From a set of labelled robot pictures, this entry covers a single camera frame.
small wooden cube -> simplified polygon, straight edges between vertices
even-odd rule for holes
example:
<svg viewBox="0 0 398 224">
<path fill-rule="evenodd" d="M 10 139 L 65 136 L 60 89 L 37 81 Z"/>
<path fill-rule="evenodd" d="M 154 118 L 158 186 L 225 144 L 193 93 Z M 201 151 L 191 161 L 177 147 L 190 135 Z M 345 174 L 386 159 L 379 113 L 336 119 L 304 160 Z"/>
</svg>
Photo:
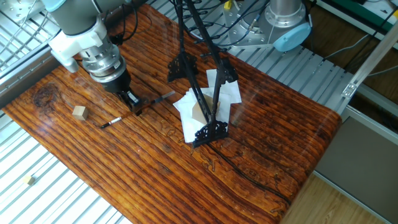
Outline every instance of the small wooden cube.
<svg viewBox="0 0 398 224">
<path fill-rule="evenodd" d="M 22 181 L 23 181 L 25 184 L 32 185 L 32 184 L 35 182 L 35 178 L 32 177 L 32 176 L 26 175 L 26 176 L 22 179 Z"/>
<path fill-rule="evenodd" d="M 72 115 L 81 121 L 85 121 L 88 116 L 88 109 L 85 106 L 75 106 Z"/>
</svg>

glossy varnished wood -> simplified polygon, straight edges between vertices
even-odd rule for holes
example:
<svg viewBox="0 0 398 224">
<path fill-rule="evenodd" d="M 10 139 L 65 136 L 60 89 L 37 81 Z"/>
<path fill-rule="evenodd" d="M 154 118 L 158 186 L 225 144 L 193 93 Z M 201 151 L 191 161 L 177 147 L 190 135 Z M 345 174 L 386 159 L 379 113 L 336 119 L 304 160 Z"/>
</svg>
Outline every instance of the glossy varnished wood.
<svg viewBox="0 0 398 224">
<path fill-rule="evenodd" d="M 129 16 L 127 30 L 133 24 Z M 172 106 L 189 82 L 166 82 L 178 54 L 177 25 L 147 5 L 139 25 L 143 32 L 120 46 L 131 87 L 147 99 L 174 96 L 99 129 L 127 108 L 83 69 L 58 67 L 4 111 L 133 223 L 279 223 L 340 117 L 231 56 L 243 103 L 231 106 L 229 138 L 192 149 Z M 186 47 L 206 52 L 189 39 Z M 198 60 L 203 87 L 211 68 L 210 58 Z M 89 109 L 86 121 L 73 118 L 75 105 Z"/>
</svg>

green panel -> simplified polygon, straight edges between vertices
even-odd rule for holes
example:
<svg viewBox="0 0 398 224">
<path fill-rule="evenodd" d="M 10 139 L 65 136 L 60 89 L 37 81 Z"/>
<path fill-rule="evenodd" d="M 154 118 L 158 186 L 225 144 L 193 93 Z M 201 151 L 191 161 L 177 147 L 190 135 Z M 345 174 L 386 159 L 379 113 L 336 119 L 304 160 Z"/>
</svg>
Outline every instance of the green panel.
<svg viewBox="0 0 398 224">
<path fill-rule="evenodd" d="M 329 1 L 333 2 L 335 4 L 338 4 L 339 6 L 349 10 L 350 13 L 355 14 L 376 26 L 380 26 L 384 21 L 384 19 L 380 18 L 375 13 L 365 9 L 364 7 L 362 7 L 360 4 L 358 4 L 356 2 L 353 2 L 350 0 L 329 0 Z M 382 28 L 385 31 L 389 31 L 391 29 L 391 27 L 392 27 L 392 25 L 389 22 L 387 22 L 383 25 Z"/>
</svg>

wooden floor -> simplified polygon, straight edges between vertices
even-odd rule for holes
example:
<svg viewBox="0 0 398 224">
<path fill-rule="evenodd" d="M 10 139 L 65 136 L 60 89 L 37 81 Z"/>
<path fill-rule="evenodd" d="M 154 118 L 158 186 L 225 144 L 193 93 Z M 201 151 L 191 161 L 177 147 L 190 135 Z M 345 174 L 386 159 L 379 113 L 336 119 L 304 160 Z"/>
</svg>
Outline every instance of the wooden floor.
<svg viewBox="0 0 398 224">
<path fill-rule="evenodd" d="M 281 224 L 382 224 L 383 222 L 311 175 Z"/>
</svg>

crumpled paper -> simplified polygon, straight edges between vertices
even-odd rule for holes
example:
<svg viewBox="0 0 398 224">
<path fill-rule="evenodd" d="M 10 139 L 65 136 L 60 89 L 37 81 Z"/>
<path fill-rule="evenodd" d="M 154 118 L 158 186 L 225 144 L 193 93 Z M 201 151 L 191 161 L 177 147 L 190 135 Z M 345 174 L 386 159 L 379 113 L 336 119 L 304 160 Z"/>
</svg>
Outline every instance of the crumpled paper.
<svg viewBox="0 0 398 224">
<path fill-rule="evenodd" d="M 214 85 L 216 82 L 216 70 L 207 70 L 207 77 L 209 88 L 201 88 L 201 91 L 203 94 L 213 97 Z M 228 123 L 231 103 L 242 102 L 238 82 L 227 82 L 225 85 L 222 85 L 218 101 L 220 102 L 220 108 L 218 109 L 216 119 L 218 121 Z M 173 104 L 180 112 L 182 129 L 186 143 L 193 142 L 195 140 L 195 133 L 204 127 L 201 122 L 192 118 L 192 108 L 196 102 L 197 99 L 193 90 L 190 88 L 189 91 L 186 92 L 185 96 Z"/>
</svg>

